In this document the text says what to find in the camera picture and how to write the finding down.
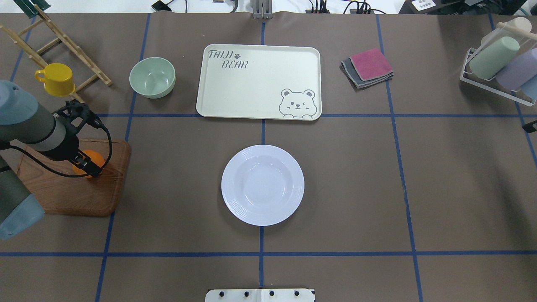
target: pink cloth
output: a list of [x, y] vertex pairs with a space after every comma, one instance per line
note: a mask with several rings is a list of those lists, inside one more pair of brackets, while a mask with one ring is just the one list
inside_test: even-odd
[[356, 72], [363, 81], [386, 76], [394, 71], [378, 48], [350, 56]]

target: gray cloth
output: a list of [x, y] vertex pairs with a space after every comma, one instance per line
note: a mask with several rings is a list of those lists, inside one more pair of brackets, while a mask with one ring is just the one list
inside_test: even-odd
[[345, 59], [345, 61], [342, 61], [341, 66], [343, 67], [343, 70], [345, 71], [345, 74], [347, 75], [347, 77], [349, 77], [349, 79], [352, 81], [354, 86], [356, 86], [356, 88], [369, 87], [371, 85], [375, 85], [377, 83], [383, 82], [394, 76], [394, 73], [392, 71], [391, 73], [385, 76], [374, 78], [368, 81], [363, 81], [358, 75], [358, 73], [356, 72], [356, 69], [354, 68], [354, 66], [352, 65], [352, 61], [350, 58], [347, 58]]

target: blue tape line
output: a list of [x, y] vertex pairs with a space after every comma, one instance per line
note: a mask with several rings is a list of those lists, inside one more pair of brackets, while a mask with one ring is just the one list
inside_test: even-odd
[[60, 251], [5, 251], [0, 252], [0, 257], [102, 257], [103, 254]]
[[207, 253], [108, 253], [108, 257], [259, 257], [256, 251], [207, 252]]
[[[98, 113], [100, 117], [116, 117], [116, 118], [183, 118], [196, 117], [202, 118], [199, 113]], [[396, 118], [519, 118], [519, 114], [433, 114], [433, 113], [396, 113], [393, 116]], [[526, 118], [537, 118], [537, 114], [522, 114]], [[389, 113], [323, 113], [324, 118], [391, 118]]]
[[[143, 54], [146, 49], [147, 33], [149, 31], [150, 20], [151, 20], [151, 14], [148, 13], [147, 18], [146, 18], [146, 29], [144, 30], [144, 33], [143, 33], [142, 49], [140, 50], [140, 61], [143, 60]], [[127, 122], [127, 129], [125, 131], [125, 141], [127, 142], [129, 141], [129, 136], [130, 136], [130, 126], [132, 124], [134, 106], [136, 105], [136, 95], [137, 93], [133, 92], [133, 97], [130, 102], [129, 120]], [[112, 227], [114, 225], [114, 217], [115, 217], [115, 212], [113, 212], [110, 215], [110, 222], [108, 223], [108, 231], [106, 233], [106, 243], [104, 247], [103, 261], [101, 263], [101, 271], [99, 274], [99, 282], [97, 283], [97, 293], [95, 294], [95, 302], [99, 302], [101, 289], [103, 288], [104, 272], [106, 270], [106, 261], [108, 259], [108, 248], [110, 247], [110, 237], [112, 236]]]
[[[384, 44], [382, 43], [382, 32], [381, 32], [381, 26], [380, 26], [380, 18], [379, 15], [375, 15], [376, 17], [376, 28], [379, 32], [379, 43], [380, 43], [380, 51], [382, 54], [384, 54]], [[418, 299], [419, 302], [423, 302], [423, 292], [422, 292], [422, 281], [421, 277], [419, 275], [419, 266], [418, 266], [418, 257], [416, 256], [416, 243], [414, 241], [414, 231], [412, 227], [412, 217], [410, 215], [410, 205], [408, 202], [408, 193], [407, 193], [407, 184], [404, 179], [404, 170], [403, 170], [403, 161], [401, 159], [401, 150], [399, 148], [399, 138], [397, 135], [397, 125], [395, 123], [395, 112], [394, 112], [394, 106], [391, 99], [391, 90], [390, 90], [390, 83], [389, 81], [385, 81], [386, 83], [386, 93], [388, 94], [388, 104], [390, 106], [390, 114], [391, 114], [391, 127], [394, 132], [394, 139], [395, 139], [395, 150], [397, 152], [397, 161], [399, 163], [399, 175], [401, 177], [401, 184], [403, 185], [403, 193], [404, 193], [404, 202], [407, 212], [407, 224], [408, 224], [408, 233], [410, 237], [410, 247], [412, 248], [412, 259], [414, 262], [414, 273], [416, 275], [416, 287], [418, 290]]]
[[261, 23], [261, 45], [265, 45], [265, 22]]
[[266, 121], [265, 119], [261, 120], [261, 145], [265, 144], [265, 125]]
[[[32, 21], [30, 22], [30, 25], [34, 24], [35, 23], [35, 16], [32, 18]], [[26, 33], [26, 36], [24, 37], [24, 41], [26, 43], [28, 43], [28, 39], [30, 38], [30, 33], [32, 32], [32, 30], [29, 30], [27, 33]], [[9, 78], [9, 81], [10, 82], [13, 82], [13, 80], [15, 80], [15, 74], [17, 74], [17, 70], [19, 69], [19, 64], [20, 64], [20, 59], [22, 59], [23, 57], [23, 50], [21, 49], [20, 52], [19, 52], [19, 56], [17, 58], [17, 62], [15, 63], [15, 67], [13, 68], [13, 72], [11, 73], [11, 77]]]
[[418, 251], [418, 256], [537, 255], [537, 250], [451, 250]]
[[[537, 250], [439, 250], [439, 251], [269, 251], [263, 257], [393, 257], [393, 256], [475, 256], [475, 255], [537, 255]], [[107, 257], [259, 257], [252, 252], [206, 252], [206, 253], [108, 253]], [[103, 257], [104, 253], [86, 252], [33, 252], [5, 251], [0, 257]]]
[[[145, 31], [143, 33], [142, 50], [140, 51], [140, 59], [139, 59], [139, 61], [143, 60], [143, 54], [146, 51], [147, 33], [149, 31], [149, 21], [150, 20], [151, 20], [151, 14], [148, 13], [147, 14], [147, 19], [146, 19], [146, 29], [145, 29]], [[132, 100], [130, 102], [129, 120], [127, 121], [127, 130], [125, 131], [125, 141], [127, 141], [127, 142], [129, 141], [130, 126], [131, 126], [132, 121], [133, 121], [134, 106], [136, 105], [136, 96], [137, 95], [138, 94], [136, 93], [136, 91], [134, 91]]]
[[265, 227], [259, 227], [259, 287], [263, 288], [265, 284], [265, 268], [264, 268], [264, 256], [265, 256]]
[[108, 231], [106, 232], [106, 242], [104, 244], [103, 261], [101, 262], [101, 270], [99, 273], [99, 281], [97, 283], [97, 293], [95, 294], [95, 301], [100, 299], [101, 289], [103, 288], [104, 271], [106, 269], [106, 260], [108, 259], [108, 248], [110, 247], [110, 237], [112, 235], [112, 226], [114, 225], [115, 212], [110, 215], [110, 221], [108, 222]]
[[412, 256], [411, 251], [267, 251], [265, 257], [371, 257]]
[[496, 27], [494, 26], [494, 21], [492, 20], [492, 14], [489, 13], [489, 22], [490, 22], [490, 28], [494, 30]]
[[380, 18], [379, 15], [375, 15], [376, 18], [376, 31], [379, 33], [379, 46], [380, 46], [380, 52], [384, 54], [384, 43], [382, 42], [382, 31], [380, 29]]

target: yellow mug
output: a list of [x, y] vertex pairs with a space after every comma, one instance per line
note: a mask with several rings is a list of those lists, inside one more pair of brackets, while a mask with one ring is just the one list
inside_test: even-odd
[[51, 96], [66, 97], [75, 91], [71, 68], [62, 63], [52, 63], [37, 70], [35, 79], [45, 84], [45, 91]]

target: orange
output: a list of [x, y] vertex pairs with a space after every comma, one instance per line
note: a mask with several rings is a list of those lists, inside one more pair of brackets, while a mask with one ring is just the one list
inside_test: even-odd
[[[90, 157], [91, 161], [94, 162], [96, 165], [98, 165], [99, 167], [102, 167], [104, 165], [104, 157], [96, 152], [96, 151], [93, 151], [93, 150], [82, 150], [82, 152], [84, 152], [87, 156]], [[77, 175], [82, 175], [82, 174], [86, 174], [86, 172], [84, 170], [81, 170], [81, 169], [78, 169], [77, 167], [75, 167], [73, 165], [72, 167], [72, 170], [77, 174]]]

